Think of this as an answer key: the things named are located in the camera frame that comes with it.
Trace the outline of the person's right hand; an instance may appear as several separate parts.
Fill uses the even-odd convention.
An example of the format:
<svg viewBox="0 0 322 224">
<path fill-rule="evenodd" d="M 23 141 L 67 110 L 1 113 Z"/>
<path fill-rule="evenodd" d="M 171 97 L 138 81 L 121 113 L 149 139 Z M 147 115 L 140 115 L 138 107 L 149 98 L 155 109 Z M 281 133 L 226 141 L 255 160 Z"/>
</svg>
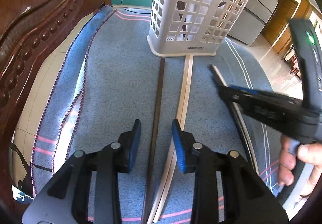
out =
<svg viewBox="0 0 322 224">
<path fill-rule="evenodd" d="M 291 138 L 281 136 L 281 152 L 279 155 L 278 185 L 290 186 L 295 180 L 292 170 L 298 162 L 312 164 L 314 167 L 308 180 L 302 186 L 301 195 L 309 195 L 315 188 L 321 176 L 321 144 L 312 143 L 309 145 L 299 145 L 296 155 L 290 152 Z"/>
</svg>

